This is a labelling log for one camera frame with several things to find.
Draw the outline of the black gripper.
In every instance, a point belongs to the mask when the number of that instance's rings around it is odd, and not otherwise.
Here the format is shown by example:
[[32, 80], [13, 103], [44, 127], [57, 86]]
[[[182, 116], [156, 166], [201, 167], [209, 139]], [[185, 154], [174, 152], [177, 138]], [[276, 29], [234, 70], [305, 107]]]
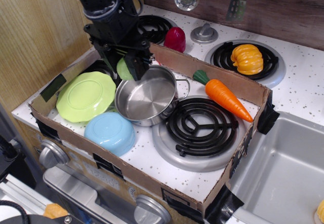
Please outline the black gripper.
[[83, 12], [91, 23], [84, 26], [96, 48], [101, 50], [100, 56], [107, 66], [117, 73], [119, 55], [115, 52], [105, 52], [105, 47], [113, 47], [136, 54], [127, 53], [124, 56], [127, 68], [133, 79], [138, 81], [149, 70], [152, 64], [149, 41], [139, 33], [139, 13], [133, 0], [83, 0]]

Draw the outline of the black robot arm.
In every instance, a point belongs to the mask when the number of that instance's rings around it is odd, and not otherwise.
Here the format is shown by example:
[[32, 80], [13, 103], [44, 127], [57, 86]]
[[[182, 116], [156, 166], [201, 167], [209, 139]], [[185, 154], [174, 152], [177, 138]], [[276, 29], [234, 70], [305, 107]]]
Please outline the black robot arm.
[[138, 81], [149, 69], [150, 42], [138, 30], [140, 10], [133, 0], [79, 0], [85, 17], [89, 40], [101, 58], [116, 72], [121, 58], [133, 79]]

